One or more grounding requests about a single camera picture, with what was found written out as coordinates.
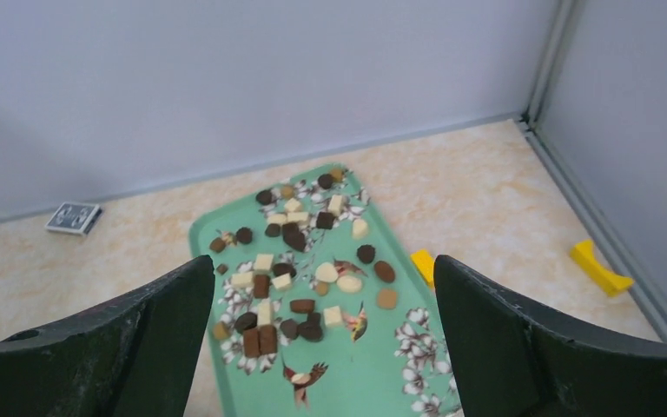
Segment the marble countertop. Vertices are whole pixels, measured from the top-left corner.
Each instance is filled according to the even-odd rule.
[[[154,280],[189,259],[200,215],[325,162],[356,171],[407,250],[449,254],[567,314],[658,340],[628,294],[607,298],[569,258],[588,235],[513,121],[107,202],[85,239],[45,232],[48,215],[2,223],[0,340]],[[221,415],[207,343],[186,415]]]

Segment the yellow object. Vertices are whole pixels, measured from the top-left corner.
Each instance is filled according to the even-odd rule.
[[[410,260],[413,261],[420,275],[423,276],[423,281],[428,284],[428,287],[433,288],[433,264],[435,261],[431,254],[427,250],[421,249],[410,255]]]
[[[617,275],[602,266],[594,256],[594,242],[586,240],[577,244],[569,256],[589,277],[610,297],[614,297],[630,288],[634,281],[627,276]]]

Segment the green tray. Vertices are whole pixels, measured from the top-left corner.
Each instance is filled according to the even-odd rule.
[[[333,167],[344,169],[344,181],[334,184],[332,189],[321,189],[316,179]],[[266,216],[283,211],[282,199],[262,207],[254,195],[248,195],[206,213],[190,228],[193,256],[210,254],[216,266],[222,263],[229,266],[226,274],[216,277],[216,296],[208,324],[224,415],[455,415],[460,408],[459,395],[435,297],[380,211],[370,201],[365,188],[351,170],[340,164],[312,169],[284,183],[294,185],[298,200],[303,202],[312,219],[327,206],[331,195],[342,194],[348,198],[332,230],[303,229],[307,236],[305,253],[294,252],[281,237],[264,235]],[[274,184],[273,191],[279,189],[279,185]],[[370,233],[364,239],[354,241],[351,238],[352,219],[357,217],[369,224]],[[214,238],[224,233],[233,234],[242,226],[254,231],[251,244],[227,247],[220,254],[208,249]],[[356,249],[365,243],[376,247],[376,260],[387,261],[393,266],[397,275],[394,283],[385,284],[377,278],[373,263],[364,265],[359,262]],[[231,324],[240,314],[255,311],[258,301],[252,297],[251,291],[231,288],[228,280],[232,273],[250,270],[259,253],[275,254],[275,262],[290,261],[298,272],[292,289],[286,292],[270,290],[276,325],[287,318],[305,319],[303,314],[289,310],[288,303],[297,298],[315,299],[319,312],[338,305],[353,316],[357,315],[363,302],[368,320],[365,334],[352,342],[351,332],[345,327],[324,328],[323,341],[312,343],[300,337],[289,341],[278,332],[278,354],[263,355],[258,360],[244,357],[241,338],[236,333],[225,341],[214,339],[210,332],[216,322]],[[366,276],[357,275],[364,281],[364,288],[359,293],[342,293],[335,284],[323,297],[313,291],[315,269],[334,258],[349,261],[364,271]],[[399,293],[394,310],[383,310],[376,305],[376,294],[384,287]],[[294,388],[285,379],[283,370],[308,373],[316,364],[325,364],[327,368],[313,385],[306,388],[306,407],[294,400]]]

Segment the gray wall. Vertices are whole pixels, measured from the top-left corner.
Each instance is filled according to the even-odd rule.
[[[667,296],[667,1],[590,0],[543,131]]]
[[[0,218],[520,111],[556,3],[0,0]]]

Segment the deck of cards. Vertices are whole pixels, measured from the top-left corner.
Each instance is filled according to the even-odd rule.
[[[44,228],[50,232],[85,236],[96,224],[102,212],[98,204],[64,202]]]

